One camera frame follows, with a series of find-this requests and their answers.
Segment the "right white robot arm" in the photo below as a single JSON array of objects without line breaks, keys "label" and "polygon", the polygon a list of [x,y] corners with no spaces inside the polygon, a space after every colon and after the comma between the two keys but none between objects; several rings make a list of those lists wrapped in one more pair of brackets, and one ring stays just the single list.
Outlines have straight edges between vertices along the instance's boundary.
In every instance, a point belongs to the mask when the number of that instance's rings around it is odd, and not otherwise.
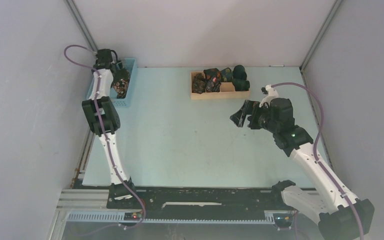
[{"label": "right white robot arm", "polygon": [[269,131],[276,146],[300,166],[318,193],[310,195],[291,180],[280,181],[272,186],[270,196],[275,208],[298,210],[317,224],[325,240],[355,240],[369,233],[374,205],[359,199],[325,163],[308,132],[295,124],[289,99],[245,100],[230,120],[239,128],[248,120],[248,128]]}]

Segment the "rose patterned necktie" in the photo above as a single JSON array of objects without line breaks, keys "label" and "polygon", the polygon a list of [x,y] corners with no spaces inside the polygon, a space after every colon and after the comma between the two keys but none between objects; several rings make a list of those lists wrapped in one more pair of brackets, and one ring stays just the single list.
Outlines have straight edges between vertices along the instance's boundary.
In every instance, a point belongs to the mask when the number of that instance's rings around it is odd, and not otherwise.
[{"label": "rose patterned necktie", "polygon": [[127,95],[127,91],[130,84],[130,73],[126,69],[125,77],[113,77],[113,82],[111,83],[111,87],[116,92],[117,99],[124,99]]}]

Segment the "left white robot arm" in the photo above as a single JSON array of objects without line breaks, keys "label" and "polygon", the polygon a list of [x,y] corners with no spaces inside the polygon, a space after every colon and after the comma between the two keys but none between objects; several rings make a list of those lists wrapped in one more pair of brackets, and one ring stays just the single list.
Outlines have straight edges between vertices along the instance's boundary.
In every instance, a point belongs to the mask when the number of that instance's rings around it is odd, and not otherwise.
[{"label": "left white robot arm", "polygon": [[104,149],[110,174],[109,198],[119,201],[125,208],[133,208],[138,202],[138,194],[117,148],[116,131],[121,127],[121,121],[110,98],[111,90],[115,91],[116,97],[127,95],[130,73],[114,50],[104,48],[96,52],[92,74],[91,93],[81,106],[91,132]]}]

